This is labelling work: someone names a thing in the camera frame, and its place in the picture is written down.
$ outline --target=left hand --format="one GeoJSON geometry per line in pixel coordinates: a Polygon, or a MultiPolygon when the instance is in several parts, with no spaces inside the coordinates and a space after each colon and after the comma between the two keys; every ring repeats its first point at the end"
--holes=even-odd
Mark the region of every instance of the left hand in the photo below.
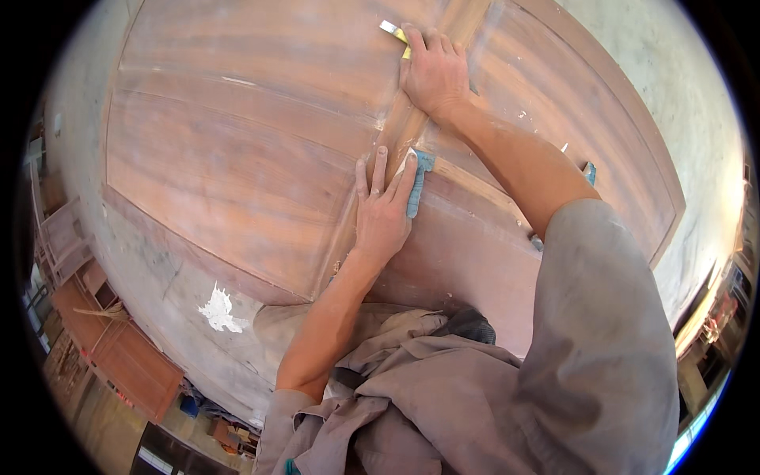
{"type": "Polygon", "coordinates": [[[412,230],[412,220],[407,217],[407,203],[414,186],[417,158],[407,157],[402,173],[397,174],[385,187],[385,165],[388,149],[379,147],[375,158],[372,189],[367,189],[367,164],[356,162],[356,194],[359,213],[356,219],[356,244],[353,247],[369,264],[380,271],[401,250],[412,230]]]}

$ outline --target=blue object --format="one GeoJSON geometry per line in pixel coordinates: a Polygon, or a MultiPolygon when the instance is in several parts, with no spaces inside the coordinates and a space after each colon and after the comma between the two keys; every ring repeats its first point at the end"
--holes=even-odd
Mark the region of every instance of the blue object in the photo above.
{"type": "Polygon", "coordinates": [[[198,405],[195,403],[195,399],[192,396],[182,396],[182,402],[179,403],[179,410],[190,416],[191,419],[195,419],[198,415],[198,405]]]}
{"type": "Polygon", "coordinates": [[[285,460],[285,475],[301,475],[301,470],[298,470],[292,458],[285,460]]]}
{"type": "Polygon", "coordinates": [[[417,173],[414,175],[414,186],[409,195],[409,203],[407,203],[408,217],[415,217],[417,215],[417,210],[420,208],[420,196],[423,193],[425,172],[432,171],[432,166],[435,164],[435,155],[417,150],[416,148],[412,150],[417,154],[417,173]]]}
{"type": "Polygon", "coordinates": [[[591,186],[594,186],[594,183],[597,181],[597,168],[592,162],[586,163],[586,167],[583,168],[583,174],[586,175],[586,180],[588,180],[591,186]]]}

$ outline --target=concrete floor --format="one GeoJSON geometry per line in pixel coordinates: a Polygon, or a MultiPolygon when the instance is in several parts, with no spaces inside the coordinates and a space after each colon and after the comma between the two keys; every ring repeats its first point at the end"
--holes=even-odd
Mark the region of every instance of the concrete floor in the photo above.
{"type": "MultiPolygon", "coordinates": [[[[101,0],[52,72],[46,91],[49,165],[69,198],[80,195],[94,253],[130,313],[207,397],[256,425],[274,386],[276,357],[250,328],[211,329],[198,312],[215,276],[148,242],[99,194],[99,136],[106,82],[139,0],[101,0]],[[53,134],[62,115],[59,137],[53,134]]],[[[740,125],[708,50],[666,0],[559,0],[620,64],[662,133],[686,197],[686,214],[654,271],[671,324],[714,262],[730,254],[742,204],[740,125]]],[[[260,307],[224,282],[233,315],[252,321],[260,307]]]]}

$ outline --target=blue sandpaper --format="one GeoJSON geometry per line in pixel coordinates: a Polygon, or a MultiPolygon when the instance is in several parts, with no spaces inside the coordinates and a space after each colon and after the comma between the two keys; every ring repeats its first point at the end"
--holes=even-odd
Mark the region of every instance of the blue sandpaper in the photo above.
{"type": "Polygon", "coordinates": [[[417,215],[417,210],[420,208],[420,196],[423,193],[425,172],[431,171],[432,166],[435,165],[435,155],[417,150],[416,148],[414,151],[417,154],[417,173],[414,175],[414,186],[409,195],[409,203],[407,203],[408,217],[415,217],[417,215]]]}

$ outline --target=wooden furniture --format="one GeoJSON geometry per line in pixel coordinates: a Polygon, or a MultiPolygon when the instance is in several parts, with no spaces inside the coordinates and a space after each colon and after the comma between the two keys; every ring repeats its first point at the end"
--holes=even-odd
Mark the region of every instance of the wooden furniture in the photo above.
{"type": "Polygon", "coordinates": [[[602,198],[657,263],[685,208],[670,156],[617,64],[551,0],[145,0],[104,106],[104,199],[228,287],[292,305],[351,249],[356,160],[386,145],[391,176],[410,144],[431,151],[412,234],[368,299],[471,304],[524,356],[541,259],[530,225],[398,90],[405,45],[383,20],[463,43],[472,102],[568,144],[579,169],[593,162],[602,198]]]}
{"type": "Polygon", "coordinates": [[[133,321],[84,315],[74,309],[101,310],[78,272],[52,295],[66,331],[93,364],[95,374],[118,389],[145,416],[160,423],[174,401],[184,372],[161,353],[133,321]]]}
{"type": "Polygon", "coordinates": [[[30,162],[29,173],[34,212],[35,258],[55,288],[92,257],[90,244],[93,236],[85,235],[82,230],[79,196],[45,218],[36,160],[30,162]]]}

